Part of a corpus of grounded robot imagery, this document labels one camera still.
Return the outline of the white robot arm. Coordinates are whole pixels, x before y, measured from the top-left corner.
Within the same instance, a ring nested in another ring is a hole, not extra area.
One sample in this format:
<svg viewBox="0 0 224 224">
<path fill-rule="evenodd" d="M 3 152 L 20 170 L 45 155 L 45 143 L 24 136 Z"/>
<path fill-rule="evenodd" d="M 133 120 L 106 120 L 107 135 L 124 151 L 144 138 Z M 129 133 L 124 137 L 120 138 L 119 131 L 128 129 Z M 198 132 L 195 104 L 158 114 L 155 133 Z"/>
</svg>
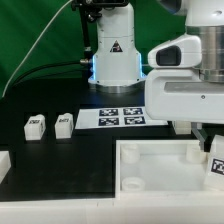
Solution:
<svg viewBox="0 0 224 224">
<path fill-rule="evenodd" d="M 184 16 L 185 32 L 148 53 L 151 67 L 142 73 L 134 44 L 134 11 L 128 0 L 91 0 L 98 13 L 98 50 L 89 83 L 110 93 L 144 85 L 151 118 L 187 121 L 203 151 L 211 138 L 199 123 L 224 124 L 224 0 L 156 0 Z"/>
</svg>

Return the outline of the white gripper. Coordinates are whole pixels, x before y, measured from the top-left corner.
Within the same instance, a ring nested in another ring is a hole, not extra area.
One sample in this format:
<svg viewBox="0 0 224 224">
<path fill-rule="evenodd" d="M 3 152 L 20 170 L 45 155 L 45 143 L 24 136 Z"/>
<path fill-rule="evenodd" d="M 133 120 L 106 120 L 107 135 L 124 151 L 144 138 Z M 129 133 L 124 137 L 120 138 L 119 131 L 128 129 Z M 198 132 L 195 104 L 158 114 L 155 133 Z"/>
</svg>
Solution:
<svg viewBox="0 0 224 224">
<path fill-rule="evenodd" d="M 203 152 L 209 146 L 201 123 L 224 124 L 224 84 L 203 82 L 193 69 L 152 70 L 144 97 L 152 119 L 192 122 L 192 133 Z"/>
</svg>

